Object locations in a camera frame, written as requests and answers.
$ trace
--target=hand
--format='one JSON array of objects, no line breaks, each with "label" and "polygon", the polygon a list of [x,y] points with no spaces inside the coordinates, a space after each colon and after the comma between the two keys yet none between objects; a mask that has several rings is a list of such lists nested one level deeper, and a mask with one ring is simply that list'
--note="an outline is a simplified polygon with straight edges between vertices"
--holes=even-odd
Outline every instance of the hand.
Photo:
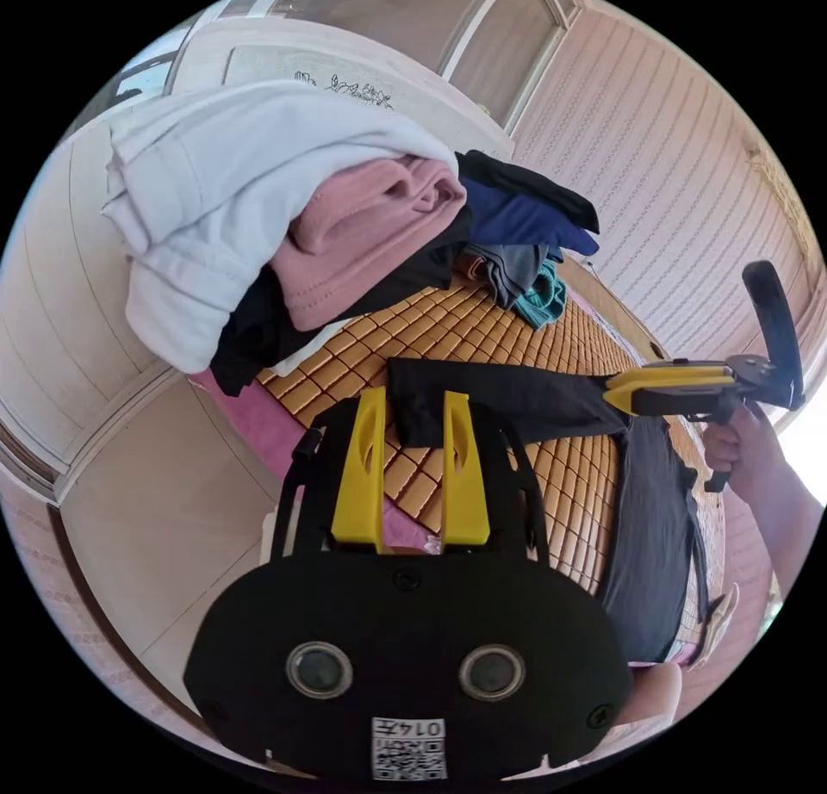
[{"label": "hand", "polygon": [[731,472],[732,491],[750,506],[777,492],[787,474],[775,430],[756,403],[739,405],[727,425],[710,424],[703,442],[707,465]]}]

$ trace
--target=wooden panel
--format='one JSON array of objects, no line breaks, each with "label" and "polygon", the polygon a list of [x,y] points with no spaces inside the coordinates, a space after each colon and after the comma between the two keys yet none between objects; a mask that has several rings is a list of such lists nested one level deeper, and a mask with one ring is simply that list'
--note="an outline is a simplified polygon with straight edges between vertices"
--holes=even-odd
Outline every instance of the wooden panel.
[{"label": "wooden panel", "polygon": [[80,432],[23,365],[0,318],[0,397],[27,432],[57,456]]},{"label": "wooden panel", "polygon": [[744,350],[757,321],[741,281],[760,257],[794,310],[809,293],[741,109],[649,30],[586,9],[515,133],[514,159],[585,195],[600,217],[600,279],[673,356]]},{"label": "wooden panel", "polygon": [[[72,146],[62,146],[32,189],[23,216],[28,262],[60,343],[109,400],[139,373],[103,316],[80,259],[69,203],[71,161]],[[103,179],[103,165],[99,160],[97,180]],[[91,208],[99,208],[97,197],[94,190],[88,193]]]},{"label": "wooden panel", "polygon": [[138,340],[127,323],[129,267],[120,234],[102,217],[106,199],[105,166],[109,161],[109,123],[98,122],[72,142],[69,200],[80,260],[85,278],[107,325],[139,370],[151,366],[156,357]]},{"label": "wooden panel", "polygon": [[60,342],[34,285],[19,224],[3,257],[0,313],[28,373],[69,420],[83,427],[106,405],[106,398]]}]

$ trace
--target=label sticker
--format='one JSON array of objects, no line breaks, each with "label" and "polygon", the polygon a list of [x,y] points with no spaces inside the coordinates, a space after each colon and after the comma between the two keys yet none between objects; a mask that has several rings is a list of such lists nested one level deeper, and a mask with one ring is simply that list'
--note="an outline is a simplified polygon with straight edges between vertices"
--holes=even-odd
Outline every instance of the label sticker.
[{"label": "label sticker", "polygon": [[448,779],[444,719],[372,721],[373,779]]}]

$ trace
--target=tiled wall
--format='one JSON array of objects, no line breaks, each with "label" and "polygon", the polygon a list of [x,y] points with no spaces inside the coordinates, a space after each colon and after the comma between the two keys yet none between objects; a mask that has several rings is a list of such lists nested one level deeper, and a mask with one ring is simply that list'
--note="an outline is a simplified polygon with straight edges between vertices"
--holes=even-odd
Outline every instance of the tiled wall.
[{"label": "tiled wall", "polygon": [[516,162],[597,207],[594,267],[671,355],[725,357],[754,340],[740,277],[750,260],[771,259],[793,316],[803,312],[799,249],[744,150],[755,138],[668,45],[584,10],[514,138]]}]

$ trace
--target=bed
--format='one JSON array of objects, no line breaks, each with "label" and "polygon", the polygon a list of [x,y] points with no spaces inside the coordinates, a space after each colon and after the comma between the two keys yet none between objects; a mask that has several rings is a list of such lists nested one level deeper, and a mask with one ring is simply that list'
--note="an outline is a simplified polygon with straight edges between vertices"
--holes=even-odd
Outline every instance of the bed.
[{"label": "bed", "polygon": [[[511,138],[436,74],[385,46],[312,22],[279,18],[215,22],[199,31],[173,67],[168,91],[187,92],[293,78],[354,96],[366,107],[412,117],[455,150],[478,148],[503,159]],[[640,357],[575,293],[563,317],[535,332],[496,307],[484,288],[428,289],[396,306],[353,320],[287,377],[264,372],[238,399],[221,394],[209,373],[193,382],[218,401],[242,437],[276,475],[314,415],[334,401],[385,382],[391,356],[517,363],[562,372],[609,374]],[[684,461],[704,470],[698,433],[674,419],[670,434]],[[612,439],[573,438],[528,448],[544,491],[550,564],[591,593],[606,565],[618,472]],[[435,551],[440,519],[441,450],[402,450],[389,423],[385,446],[386,543]],[[723,584],[720,498],[696,488],[708,557],[710,595]],[[692,571],[678,640],[670,659],[685,661],[702,635]]]}]

